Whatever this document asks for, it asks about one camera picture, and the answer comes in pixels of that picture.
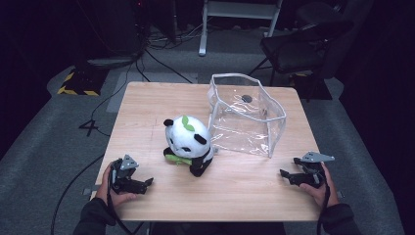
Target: green leaf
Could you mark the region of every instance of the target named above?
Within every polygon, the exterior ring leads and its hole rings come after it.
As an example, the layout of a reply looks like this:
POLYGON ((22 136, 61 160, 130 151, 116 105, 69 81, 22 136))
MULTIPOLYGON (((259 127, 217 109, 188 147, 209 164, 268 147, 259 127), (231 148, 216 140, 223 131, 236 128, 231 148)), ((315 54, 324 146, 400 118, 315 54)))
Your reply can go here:
POLYGON ((184 127, 189 131, 195 131, 195 127, 193 127, 193 125, 185 125, 184 127))
POLYGON ((178 157, 176 155, 165 155, 165 158, 168 159, 169 161, 175 162, 177 165, 180 165, 180 164, 191 165, 192 164, 192 160, 178 157))
POLYGON ((187 116, 183 116, 182 123, 184 126, 186 126, 187 123, 189 123, 189 118, 187 116))

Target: table top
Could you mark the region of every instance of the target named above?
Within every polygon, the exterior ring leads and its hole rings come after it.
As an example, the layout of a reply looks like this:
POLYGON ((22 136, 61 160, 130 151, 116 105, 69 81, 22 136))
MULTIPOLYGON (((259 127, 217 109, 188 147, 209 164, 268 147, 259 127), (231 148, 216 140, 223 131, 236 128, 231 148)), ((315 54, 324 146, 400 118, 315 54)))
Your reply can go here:
POLYGON ((164 158, 167 118, 189 115, 208 126, 208 84, 130 82, 98 173, 129 155, 139 167, 132 178, 154 177, 145 195, 117 209, 122 220, 141 221, 311 221, 319 209, 313 199, 280 175, 300 172, 293 158, 318 152, 293 88, 265 87, 287 114, 286 129, 272 158, 219 150, 201 177, 186 164, 164 158))

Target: chair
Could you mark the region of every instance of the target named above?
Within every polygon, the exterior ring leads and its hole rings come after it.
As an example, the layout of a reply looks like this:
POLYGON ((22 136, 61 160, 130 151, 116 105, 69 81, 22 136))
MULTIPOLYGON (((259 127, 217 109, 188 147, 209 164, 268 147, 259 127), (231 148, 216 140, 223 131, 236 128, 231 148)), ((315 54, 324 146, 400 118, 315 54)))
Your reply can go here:
POLYGON ((346 3, 346 0, 338 0, 335 6, 320 1, 304 4, 296 10, 296 26, 340 21, 346 3))
MULTIPOLYGON (((265 54, 265 59, 248 75, 256 70, 269 68, 262 67, 267 61, 273 68, 269 86, 273 84, 275 71, 280 74, 312 71, 316 74, 324 65, 324 54, 330 43, 352 27, 351 21, 311 23, 288 35, 264 37, 259 45, 265 54)), ((322 81, 318 78, 318 74, 314 77, 307 92, 307 102, 318 83, 322 81)))

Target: sleeve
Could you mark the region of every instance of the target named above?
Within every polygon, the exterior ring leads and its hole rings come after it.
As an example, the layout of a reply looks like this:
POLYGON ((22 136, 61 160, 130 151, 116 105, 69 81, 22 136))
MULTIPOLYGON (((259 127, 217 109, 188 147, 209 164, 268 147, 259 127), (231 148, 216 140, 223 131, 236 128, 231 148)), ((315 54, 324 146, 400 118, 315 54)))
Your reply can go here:
POLYGON ((322 216, 321 222, 324 230, 332 235, 359 235, 360 230, 354 222, 354 214, 347 204, 337 204, 327 208, 322 216))
POLYGON ((105 234, 107 224, 114 226, 115 219, 108 212, 104 201, 94 198, 83 207, 80 221, 73 230, 73 235, 105 234))

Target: panda plush toy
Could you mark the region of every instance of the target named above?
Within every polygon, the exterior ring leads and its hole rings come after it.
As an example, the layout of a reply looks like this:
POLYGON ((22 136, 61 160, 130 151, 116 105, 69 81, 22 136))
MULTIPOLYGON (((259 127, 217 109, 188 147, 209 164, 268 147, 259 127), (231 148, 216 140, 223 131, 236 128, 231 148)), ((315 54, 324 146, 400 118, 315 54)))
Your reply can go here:
POLYGON ((190 172, 200 177, 213 160, 210 133, 205 125, 195 117, 182 116, 166 119, 165 138, 168 148, 164 156, 177 164, 190 165, 190 172))

